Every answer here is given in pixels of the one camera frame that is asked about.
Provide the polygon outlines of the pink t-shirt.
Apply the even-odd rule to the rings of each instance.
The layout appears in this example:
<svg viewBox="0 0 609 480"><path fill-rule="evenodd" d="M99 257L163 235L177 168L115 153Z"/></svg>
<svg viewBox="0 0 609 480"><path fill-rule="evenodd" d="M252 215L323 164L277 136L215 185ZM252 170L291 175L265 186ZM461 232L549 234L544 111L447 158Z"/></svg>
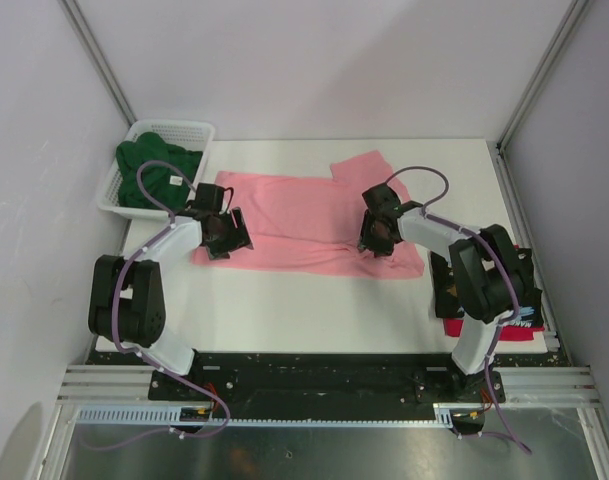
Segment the pink t-shirt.
<svg viewBox="0 0 609 480"><path fill-rule="evenodd" d="M210 260L198 249L194 264L378 280L422 277L425 264L412 244L399 244L384 257L358 249L362 194L393 173L381 153L334 163L330 172L327 178L219 172L215 181L233 188L252 246L224 260Z"/></svg>

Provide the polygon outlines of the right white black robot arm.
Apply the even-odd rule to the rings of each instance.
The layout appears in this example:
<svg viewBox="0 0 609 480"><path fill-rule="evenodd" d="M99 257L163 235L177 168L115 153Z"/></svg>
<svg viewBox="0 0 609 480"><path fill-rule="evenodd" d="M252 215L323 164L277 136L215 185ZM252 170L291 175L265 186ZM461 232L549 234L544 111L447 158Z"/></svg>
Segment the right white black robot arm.
<svg viewBox="0 0 609 480"><path fill-rule="evenodd" d="M519 314L520 302L533 289L513 242L497 224L473 229L396 196L363 199L359 250L390 256L397 244L413 243L450 266L464 322L451 353L457 369L445 376L445 388L457 401L470 400L481 389L478 373L492 361L499 329Z"/></svg>

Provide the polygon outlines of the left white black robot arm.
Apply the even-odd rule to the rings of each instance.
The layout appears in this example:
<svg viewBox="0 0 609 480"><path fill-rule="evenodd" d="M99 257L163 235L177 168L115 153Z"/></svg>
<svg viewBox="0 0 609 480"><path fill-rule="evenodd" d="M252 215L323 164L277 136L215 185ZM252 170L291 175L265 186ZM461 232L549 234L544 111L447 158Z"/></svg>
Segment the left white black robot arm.
<svg viewBox="0 0 609 480"><path fill-rule="evenodd" d="M228 259L252 241L242 210L176 215L128 256L102 255L94 265L88 327L121 353L133 353L162 372L181 398L198 397L205 376L193 368L195 350L167 325L163 279L185 256L202 249Z"/></svg>

